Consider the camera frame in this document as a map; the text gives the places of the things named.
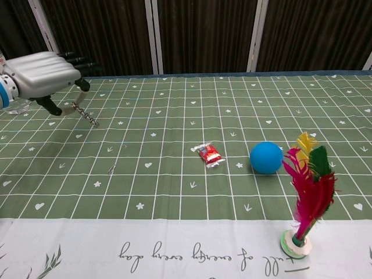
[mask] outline yellow feather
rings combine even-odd
[[[313,150],[313,147],[318,144],[316,139],[313,137],[309,137],[309,134],[307,132],[302,133],[297,139],[297,142],[307,158],[309,158],[309,154]]]
[[[300,167],[303,168],[309,161],[309,157],[301,150],[296,154]]]

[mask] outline snack packet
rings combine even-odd
[[[210,142],[195,146],[194,148],[191,148],[191,151],[198,151],[200,157],[203,158],[208,169],[218,166],[220,162],[226,161],[222,158],[222,156]]]

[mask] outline white pole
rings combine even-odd
[[[258,56],[259,56],[259,53],[260,53],[263,27],[264,27],[265,18],[266,18],[266,10],[267,10],[268,4],[269,4],[269,0],[262,0],[262,8],[261,8],[260,16],[259,16],[258,27],[257,27],[255,47],[254,47],[254,50],[253,50],[251,71],[256,71]]]
[[[252,31],[251,47],[249,48],[248,64],[246,66],[247,73],[251,72],[252,61],[253,61],[253,51],[255,49],[255,44],[256,44],[257,28],[258,28],[258,22],[260,20],[261,8],[262,8],[262,0],[258,0],[257,7],[256,7],[255,23],[253,25],[253,31]]]
[[[156,41],[155,41],[155,32],[154,32],[154,26],[153,26],[151,0],[145,0],[145,7],[146,7],[147,29],[149,32],[152,71],[153,71],[153,74],[159,74],[158,59],[156,57]]]
[[[37,24],[39,25],[40,32],[44,38],[46,47],[49,51],[59,53],[57,43],[54,39],[53,33],[45,16],[44,10],[39,0],[28,0],[31,10],[33,11],[34,17]]]
[[[364,64],[364,67],[362,70],[365,70],[365,71],[372,70],[372,52],[370,56],[368,57],[366,64]]]
[[[162,42],[160,40],[159,14],[158,14],[158,0],[152,0],[152,15],[153,26],[155,29],[156,49],[158,50],[158,67],[159,74],[163,74],[163,56],[162,56]]]

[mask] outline dark curtain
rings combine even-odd
[[[256,71],[361,70],[372,1],[269,1]]]
[[[257,0],[158,0],[163,70],[246,71]]]
[[[102,66],[103,76],[152,74],[145,1],[41,0],[59,50]]]
[[[0,0],[0,50],[6,59],[48,50],[28,1]]]

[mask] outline robotic hand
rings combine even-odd
[[[79,108],[90,90],[90,84],[82,73],[95,67],[95,63],[86,63],[84,58],[77,58],[72,52],[62,55],[40,52],[7,60],[0,72],[0,109],[7,108],[18,97],[36,101],[55,116],[63,117],[78,111],[98,127],[99,124]],[[51,95],[72,84],[80,87],[79,96],[71,106],[57,107]]]

